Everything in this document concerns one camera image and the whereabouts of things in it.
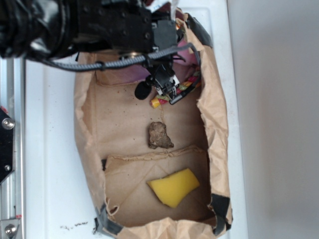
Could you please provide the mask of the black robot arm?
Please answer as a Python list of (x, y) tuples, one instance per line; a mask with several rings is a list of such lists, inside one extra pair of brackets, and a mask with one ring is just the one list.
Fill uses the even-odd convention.
[[(155, 87), (177, 96), (173, 58), (182, 33), (169, 11), (152, 11), (143, 0), (3, 0), (0, 55), (23, 57), (72, 72), (121, 69), (140, 64), (149, 75), (135, 95)], [(117, 61), (89, 65), (56, 62), (78, 52), (115, 51)]]

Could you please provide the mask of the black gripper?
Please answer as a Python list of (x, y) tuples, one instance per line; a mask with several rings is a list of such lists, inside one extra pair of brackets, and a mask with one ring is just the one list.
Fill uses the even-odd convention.
[[(151, 53), (177, 46), (168, 9), (151, 11), (142, 0), (78, 0), (75, 44), (80, 52), (115, 50)], [(170, 64), (152, 67), (160, 96), (177, 96), (179, 80)]]

